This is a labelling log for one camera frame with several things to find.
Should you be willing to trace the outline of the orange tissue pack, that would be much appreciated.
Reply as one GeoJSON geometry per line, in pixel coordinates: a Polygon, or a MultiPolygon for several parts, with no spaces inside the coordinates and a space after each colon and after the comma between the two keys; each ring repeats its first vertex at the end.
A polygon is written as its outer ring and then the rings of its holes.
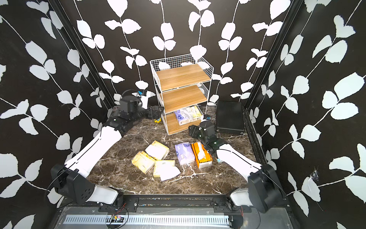
{"type": "Polygon", "coordinates": [[[212,166],[213,164],[212,156],[204,148],[204,145],[201,142],[191,144],[191,148],[195,156],[195,161],[198,169],[203,169],[212,166]]]}

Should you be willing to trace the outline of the purple white tissue pack bottom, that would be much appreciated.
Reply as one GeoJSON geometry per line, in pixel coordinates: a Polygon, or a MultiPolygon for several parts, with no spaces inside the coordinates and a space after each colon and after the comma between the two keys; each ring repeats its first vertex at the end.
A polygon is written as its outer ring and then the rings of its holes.
{"type": "Polygon", "coordinates": [[[193,122],[193,114],[188,107],[174,111],[174,115],[180,126],[193,122]]]}

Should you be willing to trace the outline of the yellow green tissue pack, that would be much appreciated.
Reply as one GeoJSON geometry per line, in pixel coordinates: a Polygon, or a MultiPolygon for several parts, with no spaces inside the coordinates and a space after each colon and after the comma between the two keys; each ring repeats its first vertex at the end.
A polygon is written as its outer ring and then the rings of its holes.
{"type": "Polygon", "coordinates": [[[156,160],[153,177],[160,178],[161,181],[166,181],[180,174],[181,172],[179,168],[175,166],[174,160],[156,160]]]}
{"type": "Polygon", "coordinates": [[[190,107],[190,111],[191,111],[193,122],[202,119],[203,114],[197,105],[190,107]]]}

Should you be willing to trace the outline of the yellow green tissue pack bottom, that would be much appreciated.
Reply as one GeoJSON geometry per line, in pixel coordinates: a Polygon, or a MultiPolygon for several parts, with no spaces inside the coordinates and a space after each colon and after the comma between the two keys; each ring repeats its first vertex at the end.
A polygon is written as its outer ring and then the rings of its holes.
{"type": "Polygon", "coordinates": [[[190,111],[191,111],[193,122],[202,119],[203,114],[197,105],[190,107],[190,111]]]}

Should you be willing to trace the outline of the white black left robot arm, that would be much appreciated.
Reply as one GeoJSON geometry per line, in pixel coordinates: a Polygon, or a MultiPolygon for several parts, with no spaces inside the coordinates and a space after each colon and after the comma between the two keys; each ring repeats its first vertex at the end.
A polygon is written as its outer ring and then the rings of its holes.
{"type": "Polygon", "coordinates": [[[54,190],[77,204],[96,202],[122,206],[122,193],[113,188],[93,184],[87,177],[105,153],[129,130],[144,119],[160,118],[163,111],[162,106],[148,105],[148,98],[143,95],[121,98],[119,106],[112,109],[111,115],[96,137],[76,156],[51,169],[52,182],[49,190],[54,190]]]}

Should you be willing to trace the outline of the beige tissue pack bottom shelf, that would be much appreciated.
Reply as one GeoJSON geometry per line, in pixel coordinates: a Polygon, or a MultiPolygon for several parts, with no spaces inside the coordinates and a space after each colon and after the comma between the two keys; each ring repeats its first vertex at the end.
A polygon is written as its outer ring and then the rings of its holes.
{"type": "Polygon", "coordinates": [[[167,146],[155,140],[145,149],[145,152],[155,160],[164,160],[170,150],[167,146]]]}

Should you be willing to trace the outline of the small circuit board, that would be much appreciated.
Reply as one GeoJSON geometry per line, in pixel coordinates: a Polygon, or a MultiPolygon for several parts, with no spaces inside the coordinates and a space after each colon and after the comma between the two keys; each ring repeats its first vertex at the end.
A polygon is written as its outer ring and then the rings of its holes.
{"type": "Polygon", "coordinates": [[[111,217],[111,224],[123,224],[124,220],[125,220],[124,216],[120,215],[113,216],[111,217]]]}

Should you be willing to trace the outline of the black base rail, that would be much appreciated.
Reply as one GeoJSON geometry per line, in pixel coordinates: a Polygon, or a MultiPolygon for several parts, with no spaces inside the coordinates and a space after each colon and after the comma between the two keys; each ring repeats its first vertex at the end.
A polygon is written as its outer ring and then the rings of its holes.
{"type": "Polygon", "coordinates": [[[249,213],[258,207],[263,209],[264,202],[251,201],[246,190],[235,191],[233,194],[200,194],[200,195],[132,195],[119,194],[115,205],[125,206],[136,212],[138,208],[209,208],[215,213],[238,215],[240,211],[249,213]]]}

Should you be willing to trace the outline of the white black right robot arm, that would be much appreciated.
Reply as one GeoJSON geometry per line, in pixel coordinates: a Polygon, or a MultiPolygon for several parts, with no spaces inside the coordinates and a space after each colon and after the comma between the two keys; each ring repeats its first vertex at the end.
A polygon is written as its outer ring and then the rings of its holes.
{"type": "Polygon", "coordinates": [[[205,120],[198,126],[191,125],[188,130],[191,138],[199,140],[201,151],[207,151],[219,161],[227,163],[247,181],[247,187],[237,188],[227,194],[227,208],[236,210],[242,206],[251,206],[266,213],[286,198],[275,169],[269,164],[261,165],[248,159],[217,137],[211,121],[205,120]]]}

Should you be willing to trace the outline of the pale yellow tissue pack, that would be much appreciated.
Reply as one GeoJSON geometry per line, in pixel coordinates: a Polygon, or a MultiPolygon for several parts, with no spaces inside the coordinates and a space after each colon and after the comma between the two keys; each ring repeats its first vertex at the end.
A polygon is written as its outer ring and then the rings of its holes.
{"type": "Polygon", "coordinates": [[[154,167],[155,162],[156,160],[144,151],[139,151],[132,159],[132,164],[144,174],[147,174],[154,167]]]}

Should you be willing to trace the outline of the black hard case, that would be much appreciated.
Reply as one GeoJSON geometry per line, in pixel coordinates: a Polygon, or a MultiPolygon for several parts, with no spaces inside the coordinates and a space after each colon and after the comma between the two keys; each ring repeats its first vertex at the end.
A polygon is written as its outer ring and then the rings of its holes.
{"type": "Polygon", "coordinates": [[[242,135],[245,132],[242,104],[239,102],[218,101],[216,103],[217,132],[242,135]]]}

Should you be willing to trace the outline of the purple cartoon tissue pack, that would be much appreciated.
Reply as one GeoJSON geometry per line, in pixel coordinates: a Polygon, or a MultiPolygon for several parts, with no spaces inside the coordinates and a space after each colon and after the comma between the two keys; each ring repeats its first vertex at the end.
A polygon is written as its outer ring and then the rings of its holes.
{"type": "Polygon", "coordinates": [[[195,156],[190,143],[184,142],[177,144],[174,147],[179,164],[181,166],[190,164],[195,161],[195,156]]]}

